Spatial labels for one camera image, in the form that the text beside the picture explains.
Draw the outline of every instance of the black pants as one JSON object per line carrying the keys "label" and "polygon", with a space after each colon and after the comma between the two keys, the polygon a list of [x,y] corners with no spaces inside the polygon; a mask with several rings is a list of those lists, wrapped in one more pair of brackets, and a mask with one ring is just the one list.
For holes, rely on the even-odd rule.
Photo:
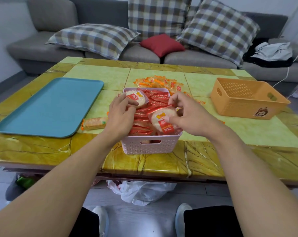
{"label": "black pants", "polygon": [[[97,214],[82,208],[69,236],[99,236],[99,221]],[[213,206],[185,211],[184,223],[186,237],[243,236],[232,206]]]}

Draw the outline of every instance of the person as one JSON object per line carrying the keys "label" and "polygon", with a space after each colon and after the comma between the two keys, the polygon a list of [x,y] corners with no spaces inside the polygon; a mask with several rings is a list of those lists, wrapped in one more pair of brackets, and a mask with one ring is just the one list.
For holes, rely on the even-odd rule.
{"label": "person", "polygon": [[[169,104],[183,107],[169,123],[215,146],[234,204],[197,210],[180,205],[178,237],[195,236],[200,226],[207,236],[298,236],[298,199],[238,135],[181,92]],[[131,130],[135,105],[125,94],[116,97],[102,133],[0,211],[0,236],[105,236],[105,209],[91,212],[82,205],[106,155]]]}

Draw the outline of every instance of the marble table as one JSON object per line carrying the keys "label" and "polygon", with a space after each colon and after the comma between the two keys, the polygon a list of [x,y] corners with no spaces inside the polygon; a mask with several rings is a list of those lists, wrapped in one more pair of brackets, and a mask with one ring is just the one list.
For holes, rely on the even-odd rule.
{"label": "marble table", "polygon": [[[166,76],[184,83],[183,91],[206,102],[204,107],[225,122],[286,184],[298,185],[298,115],[285,108],[271,120],[224,117],[209,98],[217,77],[255,80],[244,70],[136,63],[67,57],[0,104],[0,121],[57,77],[99,79],[104,88],[86,118],[106,116],[108,106],[124,87],[139,77]],[[71,137],[45,138],[0,134],[0,166],[19,172],[47,172],[88,143],[102,130]],[[183,133],[168,154],[126,155],[117,143],[98,174],[104,178],[172,181],[225,180],[214,146],[204,137]]]}

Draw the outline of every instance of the sofa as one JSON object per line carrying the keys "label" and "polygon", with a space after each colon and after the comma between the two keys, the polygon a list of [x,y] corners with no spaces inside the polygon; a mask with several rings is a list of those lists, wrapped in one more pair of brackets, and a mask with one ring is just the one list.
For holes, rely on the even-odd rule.
{"label": "sofa", "polygon": [[[27,0],[30,16],[38,31],[26,39],[7,47],[9,54],[30,74],[41,74],[67,56],[105,59],[89,52],[57,47],[45,42],[63,28],[84,23],[112,24],[128,28],[128,2],[119,0]],[[269,38],[273,43],[280,39],[288,17],[275,14],[244,12],[260,26],[257,38]],[[293,46],[293,54],[298,54],[298,45]],[[237,66],[205,51],[186,50],[173,52],[163,58],[131,42],[122,52],[119,60],[147,63],[164,63],[199,67],[237,69]],[[263,68],[244,62],[242,69],[258,80],[280,81],[285,78],[287,68]],[[298,82],[298,59],[290,67],[285,81]]]}

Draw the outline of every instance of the person's left hand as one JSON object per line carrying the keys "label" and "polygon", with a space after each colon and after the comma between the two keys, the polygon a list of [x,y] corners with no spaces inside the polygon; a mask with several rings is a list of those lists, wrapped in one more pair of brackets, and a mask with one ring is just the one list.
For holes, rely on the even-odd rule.
{"label": "person's left hand", "polygon": [[104,131],[120,141],[130,132],[136,112],[135,106],[139,105],[135,100],[126,98],[126,94],[115,97],[109,106],[108,122]]}

